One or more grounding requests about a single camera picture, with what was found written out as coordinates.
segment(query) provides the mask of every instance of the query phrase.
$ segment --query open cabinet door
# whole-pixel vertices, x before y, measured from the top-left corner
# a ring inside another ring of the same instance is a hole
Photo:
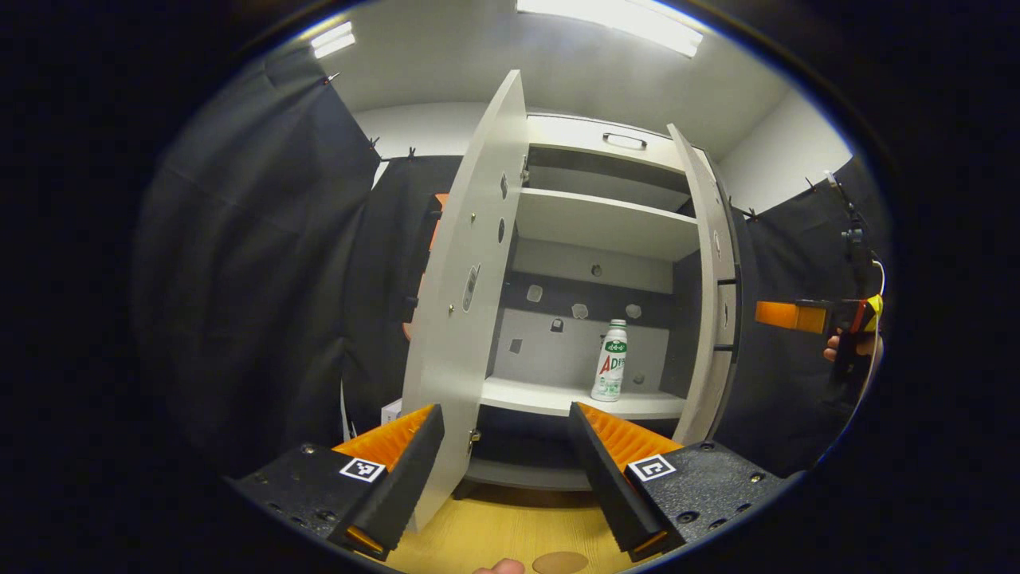
[[[736,321],[733,245],[715,178],[694,147],[670,123],[667,128],[680,154],[698,219],[701,249],[702,302],[698,352],[691,389],[673,440],[680,445],[708,438],[726,389]]]
[[[418,292],[402,410],[441,404],[446,435],[412,530],[428,523],[467,471],[527,146],[524,92],[513,70],[450,187]]]

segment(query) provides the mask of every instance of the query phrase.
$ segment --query white wall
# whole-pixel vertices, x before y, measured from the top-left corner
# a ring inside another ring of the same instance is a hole
[[[464,155],[488,106],[488,102],[401,105],[355,113],[354,120],[368,139],[379,138],[375,151],[384,158],[406,157],[411,147],[415,155]],[[387,165],[379,163],[372,186]]]
[[[795,89],[719,162],[733,205],[761,212],[825,178],[853,153],[828,120]]]

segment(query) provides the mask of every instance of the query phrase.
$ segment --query wooden floor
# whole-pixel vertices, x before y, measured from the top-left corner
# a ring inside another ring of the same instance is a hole
[[[547,492],[479,485],[468,499],[449,500],[421,532],[405,532],[386,565],[408,574],[471,574],[504,558],[531,563],[575,552],[588,558],[581,574],[634,565],[621,553],[591,492]]]

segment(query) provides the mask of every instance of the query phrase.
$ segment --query human hand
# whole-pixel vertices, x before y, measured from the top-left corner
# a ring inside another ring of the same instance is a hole
[[[516,560],[504,558],[496,563],[492,569],[479,568],[472,574],[524,574],[524,565]]]
[[[843,329],[838,327],[835,330],[836,334],[829,337],[828,349],[822,352],[822,357],[825,359],[835,362],[835,350],[839,348],[839,335],[843,334]],[[857,355],[866,357],[871,355],[872,350],[875,349],[875,334],[874,333],[864,333],[861,336],[861,341],[857,343]]]

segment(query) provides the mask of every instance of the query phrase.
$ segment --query black curtain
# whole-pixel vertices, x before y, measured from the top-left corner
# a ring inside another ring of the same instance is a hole
[[[891,227],[867,166],[853,158],[833,173],[860,210],[871,247],[891,281]],[[754,321],[758,301],[855,299],[852,267],[840,232],[850,218],[838,193],[822,181],[745,220],[733,212],[741,256],[741,326],[736,371],[715,438],[786,476],[804,470],[838,436],[846,415],[823,401],[837,394],[828,383],[832,364],[822,357],[827,335],[779,329]],[[868,275],[877,294],[880,272]],[[895,294],[886,293],[882,328],[887,332]]]
[[[355,240],[344,290],[344,406],[357,433],[379,425],[382,407],[401,398],[410,323],[441,206],[461,156],[403,157],[390,161],[372,189]]]
[[[340,442],[343,285],[378,162],[307,47],[248,65],[163,153],[134,328],[146,380],[219,471]]]

